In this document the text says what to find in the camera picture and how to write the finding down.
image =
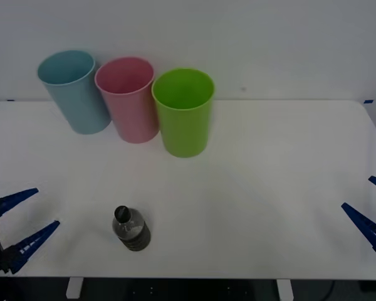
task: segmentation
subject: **black bottle cap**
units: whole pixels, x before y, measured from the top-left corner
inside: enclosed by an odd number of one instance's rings
[[[115,219],[121,223],[124,224],[131,218],[131,212],[126,206],[119,206],[114,211],[114,217]]]

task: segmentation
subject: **cup rim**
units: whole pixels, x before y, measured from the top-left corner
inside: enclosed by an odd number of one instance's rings
[[[113,92],[109,92],[107,90],[104,90],[101,86],[99,86],[98,82],[97,82],[97,76],[99,74],[99,71],[104,68],[105,66],[111,64],[111,63],[114,63],[115,61],[118,61],[118,60],[124,60],[124,59],[128,59],[128,58],[136,58],[138,60],[141,60],[141,61],[144,61],[146,63],[149,64],[149,66],[151,67],[152,69],[152,77],[150,78],[150,80],[148,81],[148,83],[146,85],[144,85],[142,88],[139,88],[138,90],[135,90],[135,91],[132,91],[132,92],[128,92],[128,93],[113,93]],[[134,93],[138,93],[138,92],[141,92],[142,90],[146,89],[151,83],[154,82],[154,79],[155,79],[155,68],[153,68],[152,64],[144,59],[144,58],[141,58],[139,56],[121,56],[119,58],[115,58],[113,60],[110,60],[108,61],[107,63],[105,63],[104,65],[102,65],[98,71],[96,71],[96,74],[95,74],[95,85],[96,87],[103,93],[106,93],[107,95],[116,95],[116,96],[121,96],[121,95],[131,95],[131,94],[134,94]]]
[[[210,82],[212,83],[212,94],[210,95],[210,97],[201,105],[198,105],[197,107],[193,107],[193,108],[173,108],[173,107],[169,107],[168,105],[165,105],[164,103],[160,102],[160,100],[157,99],[157,97],[155,96],[155,92],[154,92],[154,86],[156,85],[156,82],[159,80],[159,78],[161,78],[162,76],[168,74],[168,73],[172,73],[174,71],[178,71],[178,70],[192,70],[192,71],[196,71],[196,72],[199,72],[203,75],[205,75],[209,80]],[[174,68],[174,69],[171,69],[163,74],[161,74],[161,76],[159,76],[158,78],[156,78],[156,80],[153,82],[153,85],[152,85],[152,96],[153,98],[155,99],[156,103],[158,103],[159,105],[169,109],[169,110],[175,110],[175,111],[191,111],[191,110],[195,110],[197,108],[201,108],[203,106],[205,106],[206,104],[208,104],[213,96],[214,96],[214,91],[215,91],[215,87],[214,87],[214,81],[213,79],[210,77],[209,74],[207,74],[206,72],[203,72],[203,71],[200,71],[198,69],[195,69],[195,68],[186,68],[186,67],[178,67],[178,68]]]
[[[48,82],[42,80],[40,78],[40,76],[39,76],[39,69],[41,68],[41,66],[43,65],[43,63],[45,63],[46,61],[48,61],[50,58],[52,58],[55,55],[59,55],[60,53],[66,53],[66,52],[80,52],[80,53],[84,53],[84,54],[88,55],[92,59],[92,61],[93,61],[92,68],[90,68],[90,70],[83,77],[80,77],[79,79],[74,80],[74,81],[69,82],[69,83],[48,83]],[[84,79],[85,77],[87,77],[96,68],[96,65],[97,65],[97,63],[96,63],[96,60],[94,59],[94,57],[90,53],[88,53],[86,51],[83,51],[83,50],[63,50],[63,51],[58,51],[56,53],[53,53],[52,55],[50,55],[47,58],[45,58],[39,64],[38,69],[36,70],[36,73],[37,73],[37,76],[38,76],[39,80],[41,82],[43,82],[45,85],[60,87],[60,86],[71,85],[72,83],[76,83],[76,82],[79,82],[80,80]]]

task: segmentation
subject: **white wall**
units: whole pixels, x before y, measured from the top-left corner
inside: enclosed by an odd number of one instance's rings
[[[0,0],[0,99],[53,52],[208,72],[218,98],[376,99],[376,0]]]

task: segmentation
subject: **green cup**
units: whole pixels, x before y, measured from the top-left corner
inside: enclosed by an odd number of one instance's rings
[[[170,154],[187,158],[206,148],[213,93],[210,76],[195,69],[173,69],[154,82],[160,131]]]

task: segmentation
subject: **blue cup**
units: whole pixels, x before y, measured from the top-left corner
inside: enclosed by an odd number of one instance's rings
[[[95,85],[97,69],[93,57],[78,50],[56,53],[38,67],[39,79],[79,134],[100,132],[111,121]]]

